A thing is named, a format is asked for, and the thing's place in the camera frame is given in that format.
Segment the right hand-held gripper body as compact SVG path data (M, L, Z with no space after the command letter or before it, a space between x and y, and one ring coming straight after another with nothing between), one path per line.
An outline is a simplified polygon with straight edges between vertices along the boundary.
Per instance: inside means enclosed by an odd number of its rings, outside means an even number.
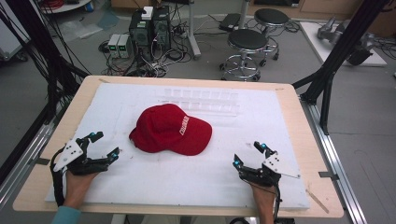
M278 186L280 178L287 176L295 179L301 177L298 166L288 157L277 151L264 151L264 159L259 168L251 168L241 162L241 179L263 187Z

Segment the white box with black adapter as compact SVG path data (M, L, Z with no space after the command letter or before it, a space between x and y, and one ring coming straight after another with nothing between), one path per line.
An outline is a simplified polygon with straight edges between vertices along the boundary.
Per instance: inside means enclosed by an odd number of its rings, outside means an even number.
M153 16L153 7L143 7L136 11L143 21L150 21Z

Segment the grey power supply unit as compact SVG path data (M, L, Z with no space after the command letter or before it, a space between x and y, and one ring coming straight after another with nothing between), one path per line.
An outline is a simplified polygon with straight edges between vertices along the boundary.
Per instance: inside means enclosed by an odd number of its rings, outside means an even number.
M108 49L109 49L109 53L111 55L112 58L119 58L120 54L119 54L119 50L118 50L118 42L120 40L120 35L119 34L113 34L108 43Z
M118 41L118 50L121 58L129 58L132 53L132 41L129 35L121 35Z

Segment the red baseball cap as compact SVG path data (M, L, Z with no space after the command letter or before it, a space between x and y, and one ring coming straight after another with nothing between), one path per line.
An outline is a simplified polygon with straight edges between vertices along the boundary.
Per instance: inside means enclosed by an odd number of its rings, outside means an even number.
M148 153L171 150L195 156L205 150L212 126L186 114L178 105L155 105L145 109L129 134L134 146Z

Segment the black round stool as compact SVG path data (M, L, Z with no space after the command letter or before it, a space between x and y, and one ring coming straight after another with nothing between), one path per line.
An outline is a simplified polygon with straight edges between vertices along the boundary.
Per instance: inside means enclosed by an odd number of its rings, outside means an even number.
M267 43L268 39L257 31L249 29L232 31L228 36L228 45L238 53L228 57L219 65L219 69L223 72L220 79L234 77L244 81L249 79L258 81L261 78L261 71L251 55L264 52Z
M290 18L277 9L262 8L254 13L254 20L262 27L261 33L265 36L267 44L264 49L263 59L260 61L260 66L265 66L267 55L273 52L273 59L276 61L279 56L279 44L270 36L270 33L277 28L283 28Z

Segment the white foam mat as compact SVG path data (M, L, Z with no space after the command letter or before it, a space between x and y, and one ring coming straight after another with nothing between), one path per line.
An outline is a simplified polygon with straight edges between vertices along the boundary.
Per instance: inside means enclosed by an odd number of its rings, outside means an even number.
M128 135L145 109L163 104L156 94L165 88L206 89L110 83L98 87L75 135L102 132L104 136L89 145L89 156L103 158L118 147L120 157L93 180L86 202L251 208L250 187L233 167L233 155L246 166L259 168L264 155L253 146L255 141L288 157L299 168L276 92L260 91L253 83L244 90L228 84L210 88L238 93L240 110L236 117L186 112L213 128L202 153L183 156L136 148ZM309 208L302 176L282 176L279 186L281 208Z

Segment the grey metal desk leg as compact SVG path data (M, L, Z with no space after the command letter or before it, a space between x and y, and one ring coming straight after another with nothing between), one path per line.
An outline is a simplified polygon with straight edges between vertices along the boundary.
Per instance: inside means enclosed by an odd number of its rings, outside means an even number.
M194 35L194 0L188 0L189 18L188 18L188 39L191 46L192 58L198 60L201 58L201 51Z

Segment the white floor platform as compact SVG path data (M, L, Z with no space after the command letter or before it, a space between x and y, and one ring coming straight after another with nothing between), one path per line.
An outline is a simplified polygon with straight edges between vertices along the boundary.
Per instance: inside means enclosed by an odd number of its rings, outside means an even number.
M311 47L323 63L330 55L333 45L326 39L320 40L317 38L318 28L321 26L321 23L301 21L300 24L305 37L309 40ZM361 63L361 66L384 67L387 65L381 56L373 49L371 49L370 52L372 55Z

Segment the person's right hand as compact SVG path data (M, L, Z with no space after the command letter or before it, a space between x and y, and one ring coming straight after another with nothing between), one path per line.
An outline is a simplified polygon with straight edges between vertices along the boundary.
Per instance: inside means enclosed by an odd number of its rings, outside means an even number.
M276 198L276 189L274 187L261 187L252 183L250 183L250 186L259 214L265 217L271 216Z

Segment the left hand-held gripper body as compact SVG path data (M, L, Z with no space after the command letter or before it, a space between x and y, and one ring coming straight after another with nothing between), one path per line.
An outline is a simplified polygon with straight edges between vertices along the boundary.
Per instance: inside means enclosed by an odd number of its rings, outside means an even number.
M87 175L106 171L109 166L108 159L93 160L87 156L89 143L89 138L70 140L61 151L60 158L51 170L59 172L63 168L67 168L73 175Z

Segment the white round table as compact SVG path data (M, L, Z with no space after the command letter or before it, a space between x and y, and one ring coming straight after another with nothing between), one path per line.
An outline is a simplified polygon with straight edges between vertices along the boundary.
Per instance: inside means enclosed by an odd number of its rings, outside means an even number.
M44 13L61 13L82 8L85 11L93 12L94 3L92 0L43 0L39 4Z

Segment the aluminium rail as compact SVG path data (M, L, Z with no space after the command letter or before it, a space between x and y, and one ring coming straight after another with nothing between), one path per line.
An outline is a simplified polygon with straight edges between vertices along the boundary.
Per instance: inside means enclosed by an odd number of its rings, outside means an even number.
M7 203L28 171L41 161L40 154L56 127L54 121L33 124L0 167L0 206Z
M351 224L368 224L361 209L355 192L350 185L347 173L339 158L331 137L319 125L320 113L316 105L309 105L301 101L302 108L310 124L311 130L317 139L318 147L328 171L338 174L339 179L332 181L340 198L343 210Z

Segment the clear plastic compartment tray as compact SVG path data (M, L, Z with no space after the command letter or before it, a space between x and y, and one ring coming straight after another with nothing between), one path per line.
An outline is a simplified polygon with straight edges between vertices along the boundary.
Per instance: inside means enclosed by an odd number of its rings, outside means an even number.
M240 110L239 95L232 91L165 88L156 96L159 102L178 105L189 114L236 117Z

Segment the person's left hand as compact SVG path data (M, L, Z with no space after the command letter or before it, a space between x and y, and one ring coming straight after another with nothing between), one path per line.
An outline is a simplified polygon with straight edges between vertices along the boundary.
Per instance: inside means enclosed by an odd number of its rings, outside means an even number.
M89 175L73 175L71 172L67 171L64 206L79 209L83 204L86 193L96 176L97 173Z

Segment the clear plastic sheet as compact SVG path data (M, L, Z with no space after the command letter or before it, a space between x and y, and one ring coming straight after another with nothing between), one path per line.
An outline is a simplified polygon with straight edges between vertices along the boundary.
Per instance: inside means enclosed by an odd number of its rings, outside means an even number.
M84 25L81 21L66 21L60 25L60 32L64 41L85 39L101 32L102 28L96 24Z

